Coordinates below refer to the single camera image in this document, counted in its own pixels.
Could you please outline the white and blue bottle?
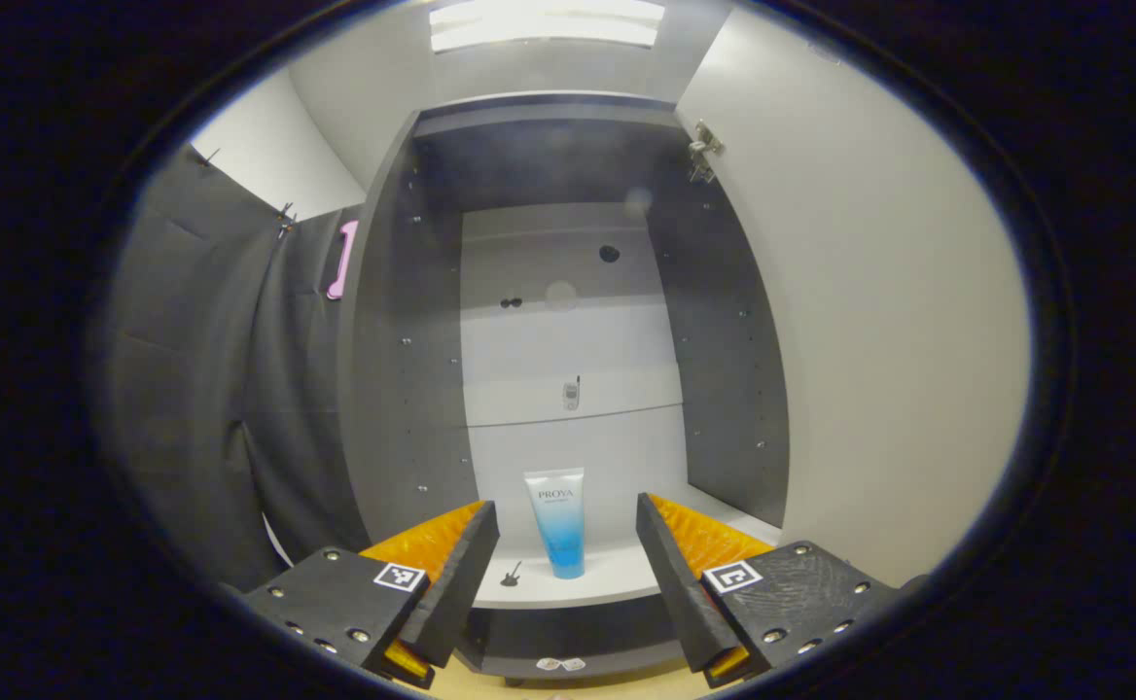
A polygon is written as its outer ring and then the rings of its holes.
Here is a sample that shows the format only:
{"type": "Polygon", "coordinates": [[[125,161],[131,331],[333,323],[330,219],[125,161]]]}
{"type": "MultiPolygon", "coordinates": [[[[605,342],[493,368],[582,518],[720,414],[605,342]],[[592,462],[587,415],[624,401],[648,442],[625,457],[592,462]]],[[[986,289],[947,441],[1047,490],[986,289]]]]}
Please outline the white and blue bottle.
{"type": "Polygon", "coordinates": [[[585,477],[582,467],[523,473],[551,574],[559,580],[585,575],[585,477]]]}

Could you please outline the light grey cabinet door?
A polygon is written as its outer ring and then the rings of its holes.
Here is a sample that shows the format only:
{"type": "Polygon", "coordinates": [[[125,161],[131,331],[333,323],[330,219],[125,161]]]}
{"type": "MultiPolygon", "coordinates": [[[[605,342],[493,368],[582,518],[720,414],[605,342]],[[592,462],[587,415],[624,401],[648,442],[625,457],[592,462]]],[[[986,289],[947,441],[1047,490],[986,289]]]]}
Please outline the light grey cabinet door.
{"type": "Polygon", "coordinates": [[[980,517],[1029,403],[1010,230],[929,120],[787,22],[733,5],[676,107],[749,236],[790,399],[783,536],[883,583],[980,517]]]}

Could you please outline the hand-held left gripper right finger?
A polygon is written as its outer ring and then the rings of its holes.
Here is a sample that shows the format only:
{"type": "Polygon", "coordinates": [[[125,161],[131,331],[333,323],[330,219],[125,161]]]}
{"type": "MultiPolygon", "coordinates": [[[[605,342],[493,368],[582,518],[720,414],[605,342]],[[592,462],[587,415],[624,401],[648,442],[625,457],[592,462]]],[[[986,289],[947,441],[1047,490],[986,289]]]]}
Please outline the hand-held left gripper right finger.
{"type": "Polygon", "coordinates": [[[636,498],[635,530],[690,670],[710,688],[790,677],[909,594],[822,545],[769,545],[653,493],[636,498]]]}

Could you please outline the ceiling light panel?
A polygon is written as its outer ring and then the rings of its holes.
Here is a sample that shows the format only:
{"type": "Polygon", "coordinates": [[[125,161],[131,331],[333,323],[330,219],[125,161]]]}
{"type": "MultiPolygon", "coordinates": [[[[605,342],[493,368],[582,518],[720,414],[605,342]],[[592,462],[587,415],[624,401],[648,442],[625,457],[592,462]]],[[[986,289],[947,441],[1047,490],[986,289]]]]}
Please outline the ceiling light panel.
{"type": "Polygon", "coordinates": [[[652,48],[665,5],[649,0],[466,0],[431,10],[431,49],[532,40],[576,40],[652,48]]]}

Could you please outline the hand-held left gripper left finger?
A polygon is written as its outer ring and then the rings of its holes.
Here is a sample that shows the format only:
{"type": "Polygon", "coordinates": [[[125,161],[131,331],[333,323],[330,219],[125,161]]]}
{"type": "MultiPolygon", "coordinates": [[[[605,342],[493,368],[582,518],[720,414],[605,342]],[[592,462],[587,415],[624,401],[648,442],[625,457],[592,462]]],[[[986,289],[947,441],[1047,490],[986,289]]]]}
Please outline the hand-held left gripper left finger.
{"type": "Polygon", "coordinates": [[[431,688],[462,638],[500,541],[477,501],[353,552],[323,545],[237,599],[261,630],[387,681],[431,688]]]}

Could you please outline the black backdrop cloth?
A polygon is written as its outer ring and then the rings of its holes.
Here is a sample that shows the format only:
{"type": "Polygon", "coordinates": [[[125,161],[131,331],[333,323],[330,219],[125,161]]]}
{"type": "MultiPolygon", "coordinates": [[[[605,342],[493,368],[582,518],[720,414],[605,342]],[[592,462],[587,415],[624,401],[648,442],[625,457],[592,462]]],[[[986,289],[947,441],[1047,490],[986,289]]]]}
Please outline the black backdrop cloth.
{"type": "Polygon", "coordinates": [[[368,548],[328,295],[362,205],[296,220],[189,145],[131,203],[89,384],[137,512],[192,577],[243,592],[324,545],[368,548]]]}

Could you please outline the metal door hinge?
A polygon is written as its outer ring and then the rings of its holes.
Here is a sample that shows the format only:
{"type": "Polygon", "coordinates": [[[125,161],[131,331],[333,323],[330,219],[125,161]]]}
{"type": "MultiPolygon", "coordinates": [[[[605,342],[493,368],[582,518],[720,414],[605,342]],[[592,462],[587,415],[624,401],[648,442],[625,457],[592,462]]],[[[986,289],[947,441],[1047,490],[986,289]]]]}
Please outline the metal door hinge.
{"type": "Polygon", "coordinates": [[[688,145],[688,181],[690,183],[705,183],[705,185],[710,185],[718,177],[710,157],[722,155],[725,145],[705,120],[698,120],[693,134],[695,136],[690,141],[688,145]]]}

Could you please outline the dark grey cabinet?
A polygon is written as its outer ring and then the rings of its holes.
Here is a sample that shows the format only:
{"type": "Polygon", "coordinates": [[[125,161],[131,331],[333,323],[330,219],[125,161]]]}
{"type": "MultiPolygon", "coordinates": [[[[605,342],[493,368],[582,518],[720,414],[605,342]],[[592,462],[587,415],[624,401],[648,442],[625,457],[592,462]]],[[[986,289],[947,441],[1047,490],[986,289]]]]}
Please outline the dark grey cabinet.
{"type": "Polygon", "coordinates": [[[412,108],[346,267],[339,418],[373,540],[492,501],[452,659],[594,681],[685,661],[635,530],[653,493],[772,544],[790,495],[780,342],[671,103],[545,92],[412,108]],[[586,570],[551,570],[523,473],[585,470],[586,570]]]}

